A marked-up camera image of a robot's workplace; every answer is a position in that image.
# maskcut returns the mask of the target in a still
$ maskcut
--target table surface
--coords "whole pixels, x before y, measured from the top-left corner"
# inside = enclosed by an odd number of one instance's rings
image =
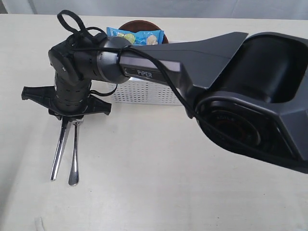
[[[119,27],[135,18],[82,17]],[[143,18],[169,40],[233,31],[308,38],[308,21]],[[73,133],[56,181],[60,122],[23,86],[53,84],[48,49],[69,33],[55,15],[0,14],[0,230],[293,231],[308,228],[308,176],[227,152],[182,106],[113,104],[80,128],[80,183],[68,185]],[[103,83],[94,83],[100,89]]]

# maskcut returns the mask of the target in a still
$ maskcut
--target brown bowl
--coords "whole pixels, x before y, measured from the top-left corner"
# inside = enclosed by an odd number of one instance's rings
[[[153,23],[144,20],[134,20],[122,25],[120,30],[127,30],[133,33],[137,33],[139,31],[151,31],[151,30],[161,30],[158,26]],[[163,42],[169,43],[166,35],[164,34]]]

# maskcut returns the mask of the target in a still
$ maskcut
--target black robotic arm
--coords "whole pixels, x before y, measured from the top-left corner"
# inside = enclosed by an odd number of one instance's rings
[[[73,17],[80,31],[68,26],[63,14]],[[308,40],[277,33],[246,38],[247,33],[234,32],[132,47],[124,38],[85,28],[70,11],[58,18],[73,35],[49,51],[55,85],[25,87],[23,99],[69,123],[86,114],[110,113],[111,105],[91,94],[92,80],[121,84],[136,77],[169,85],[188,117],[195,117],[220,147],[307,172]],[[90,29],[100,32],[92,36]],[[54,165],[59,165],[56,158]]]

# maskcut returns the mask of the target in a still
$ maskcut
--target white wall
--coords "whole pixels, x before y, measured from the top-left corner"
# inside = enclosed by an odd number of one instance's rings
[[[9,13],[308,19],[308,0],[3,0]]]

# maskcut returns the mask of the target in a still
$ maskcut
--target snack package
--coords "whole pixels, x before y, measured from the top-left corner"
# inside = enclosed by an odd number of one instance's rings
[[[139,31],[133,33],[126,30],[114,29],[107,27],[108,36],[120,36],[128,41],[134,46],[143,46],[143,45],[155,45],[162,44],[164,38],[163,30],[153,30],[153,31]]]

